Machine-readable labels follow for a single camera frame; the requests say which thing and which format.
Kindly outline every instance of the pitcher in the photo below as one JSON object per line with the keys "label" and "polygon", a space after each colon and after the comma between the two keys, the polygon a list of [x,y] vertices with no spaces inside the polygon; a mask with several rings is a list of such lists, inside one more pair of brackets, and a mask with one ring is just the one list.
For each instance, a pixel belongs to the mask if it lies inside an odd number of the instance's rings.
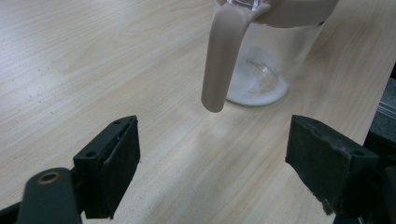
{"label": "pitcher", "polygon": [[215,0],[203,105],[268,105],[283,97],[338,0]]}

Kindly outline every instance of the screw hole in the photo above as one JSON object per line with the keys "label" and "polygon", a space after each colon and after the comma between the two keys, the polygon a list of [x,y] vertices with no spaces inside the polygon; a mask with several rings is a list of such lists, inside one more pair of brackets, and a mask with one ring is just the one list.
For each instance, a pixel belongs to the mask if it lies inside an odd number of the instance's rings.
{"label": "screw hole", "polygon": [[96,152],[89,152],[87,153],[87,155],[85,155],[86,157],[94,157],[96,156]]}
{"label": "screw hole", "polygon": [[355,154],[357,156],[364,156],[364,153],[362,153],[360,151],[353,151],[353,154]]}
{"label": "screw hole", "polygon": [[61,174],[57,172],[50,172],[40,176],[40,178],[38,179],[38,184],[40,185],[50,184],[56,181],[57,179],[59,179],[59,177],[61,177]]}

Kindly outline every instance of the black plastic part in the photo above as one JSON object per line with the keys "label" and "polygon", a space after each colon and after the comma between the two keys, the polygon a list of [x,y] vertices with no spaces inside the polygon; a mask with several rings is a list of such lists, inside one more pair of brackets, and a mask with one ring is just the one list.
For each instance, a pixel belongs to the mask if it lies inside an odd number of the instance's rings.
{"label": "black plastic part", "polygon": [[17,222],[18,211],[21,203],[14,203],[11,206],[0,211],[0,223],[8,224]]}
{"label": "black plastic part", "polygon": [[383,198],[391,223],[396,223],[396,166],[384,170]]}
{"label": "black plastic part", "polygon": [[74,157],[87,218],[113,218],[139,161],[136,116],[112,122]]}
{"label": "black plastic part", "polygon": [[332,224],[361,224],[358,217],[335,217]]}
{"label": "black plastic part", "polygon": [[364,141],[364,146],[381,158],[378,167],[380,171],[387,166],[396,166],[396,143],[369,131]]}
{"label": "black plastic part", "polygon": [[396,63],[393,65],[392,72],[390,73],[390,78],[396,79]]}
{"label": "black plastic part", "polygon": [[375,202],[379,157],[320,121],[292,116],[286,162],[327,214],[358,217]]}
{"label": "black plastic part", "polygon": [[26,184],[17,224],[81,223],[70,171],[54,168]]}

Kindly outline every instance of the beige handle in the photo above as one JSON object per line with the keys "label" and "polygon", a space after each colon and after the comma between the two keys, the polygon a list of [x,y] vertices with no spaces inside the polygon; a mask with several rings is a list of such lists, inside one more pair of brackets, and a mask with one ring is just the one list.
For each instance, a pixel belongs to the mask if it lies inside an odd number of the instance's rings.
{"label": "beige handle", "polygon": [[270,10],[261,4],[255,11],[225,3],[216,12],[207,47],[202,103],[211,112],[220,112],[233,76],[242,39],[250,23]]}

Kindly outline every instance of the wooden table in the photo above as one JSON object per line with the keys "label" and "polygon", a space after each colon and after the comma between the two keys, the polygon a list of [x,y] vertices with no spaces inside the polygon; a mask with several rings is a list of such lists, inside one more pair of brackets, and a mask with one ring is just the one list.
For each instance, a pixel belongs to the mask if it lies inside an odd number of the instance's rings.
{"label": "wooden table", "polygon": [[111,223],[332,223],[284,162],[290,116],[362,143],[396,61],[395,12],[340,1],[286,97],[212,114],[200,101],[211,0],[3,0],[0,207],[137,115],[142,158]]}

